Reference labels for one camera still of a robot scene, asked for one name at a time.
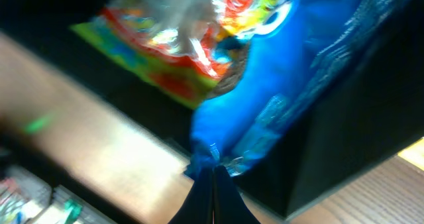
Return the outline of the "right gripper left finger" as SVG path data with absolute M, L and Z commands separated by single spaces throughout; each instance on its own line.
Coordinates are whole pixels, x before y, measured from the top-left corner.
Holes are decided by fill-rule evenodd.
M 204 168 L 169 224 L 213 223 L 213 171 Z

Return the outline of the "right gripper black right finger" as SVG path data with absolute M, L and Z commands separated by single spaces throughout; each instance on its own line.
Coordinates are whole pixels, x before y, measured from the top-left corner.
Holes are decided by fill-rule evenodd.
M 260 224 L 245 205 L 224 166 L 214 168 L 214 224 Z

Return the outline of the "blue Oreo cookie pack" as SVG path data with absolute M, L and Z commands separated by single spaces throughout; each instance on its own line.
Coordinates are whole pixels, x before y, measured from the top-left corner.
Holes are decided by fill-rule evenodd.
M 230 91 L 193 114 L 190 178 L 222 165 L 255 166 L 330 87 L 360 67 L 378 30 L 411 0 L 288 0 L 252 37 Z

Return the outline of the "black cardboard box with lid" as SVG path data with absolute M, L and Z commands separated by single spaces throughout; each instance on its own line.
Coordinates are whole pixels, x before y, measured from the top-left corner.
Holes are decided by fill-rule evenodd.
M 189 151 L 191 111 L 77 37 L 106 0 L 1 0 L 1 29 L 170 146 Z M 287 217 L 423 134 L 423 0 L 365 0 L 346 59 L 311 107 L 237 184 Z

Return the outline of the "green Haribo worms bag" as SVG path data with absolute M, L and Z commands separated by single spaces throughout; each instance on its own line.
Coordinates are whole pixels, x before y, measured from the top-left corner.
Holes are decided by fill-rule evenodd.
M 232 90 L 250 39 L 289 0 L 111 0 L 72 30 L 142 81 L 189 107 Z

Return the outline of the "yellow candy bag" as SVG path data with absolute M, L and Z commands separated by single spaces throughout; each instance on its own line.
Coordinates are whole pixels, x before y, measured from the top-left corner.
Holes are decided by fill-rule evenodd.
M 411 163 L 412 165 L 424 170 L 424 140 L 419 139 L 417 142 L 411 144 L 407 148 L 400 151 L 397 155 Z

